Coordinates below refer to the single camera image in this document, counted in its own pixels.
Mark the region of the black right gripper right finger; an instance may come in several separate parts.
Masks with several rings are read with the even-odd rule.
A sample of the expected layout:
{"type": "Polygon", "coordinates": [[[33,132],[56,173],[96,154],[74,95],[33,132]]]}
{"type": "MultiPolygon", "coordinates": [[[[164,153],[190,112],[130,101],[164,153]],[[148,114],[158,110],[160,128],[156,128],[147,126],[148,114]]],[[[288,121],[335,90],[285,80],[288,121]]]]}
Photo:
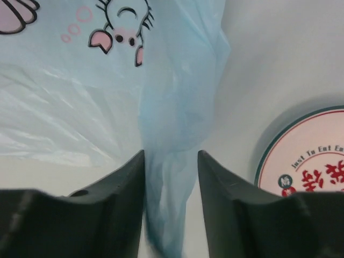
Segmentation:
{"type": "Polygon", "coordinates": [[[343,257],[343,194],[280,197],[198,153],[209,256],[343,257]]]}

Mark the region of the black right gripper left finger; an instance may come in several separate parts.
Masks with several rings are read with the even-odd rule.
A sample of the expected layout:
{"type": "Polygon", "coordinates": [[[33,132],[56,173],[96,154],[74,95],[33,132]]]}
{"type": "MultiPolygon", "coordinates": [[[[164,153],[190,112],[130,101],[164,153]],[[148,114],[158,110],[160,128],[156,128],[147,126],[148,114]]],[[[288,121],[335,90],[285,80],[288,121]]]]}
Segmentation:
{"type": "Polygon", "coordinates": [[[1,191],[1,257],[137,257],[145,155],[69,196],[1,191]]]}

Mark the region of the round printed white plate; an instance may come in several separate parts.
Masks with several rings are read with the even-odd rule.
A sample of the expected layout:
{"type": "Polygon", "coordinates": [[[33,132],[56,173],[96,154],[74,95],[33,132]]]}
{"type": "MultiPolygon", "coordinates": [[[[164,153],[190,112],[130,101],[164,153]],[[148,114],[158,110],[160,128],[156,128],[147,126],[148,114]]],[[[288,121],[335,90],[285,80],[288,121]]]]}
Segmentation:
{"type": "Polygon", "coordinates": [[[255,185],[278,196],[343,191],[343,106],[307,113],[282,129],[264,151],[255,185]]]}

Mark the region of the light blue printed plastic bag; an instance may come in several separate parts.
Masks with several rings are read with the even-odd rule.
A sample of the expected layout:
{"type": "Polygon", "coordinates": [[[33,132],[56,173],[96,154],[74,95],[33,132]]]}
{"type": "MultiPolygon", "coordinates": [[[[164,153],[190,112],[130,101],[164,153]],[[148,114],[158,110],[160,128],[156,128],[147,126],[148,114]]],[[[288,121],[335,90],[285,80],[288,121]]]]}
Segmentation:
{"type": "Polygon", "coordinates": [[[1,155],[146,154],[146,232],[182,257],[197,153],[230,46],[224,1],[1,1],[1,155]]]}

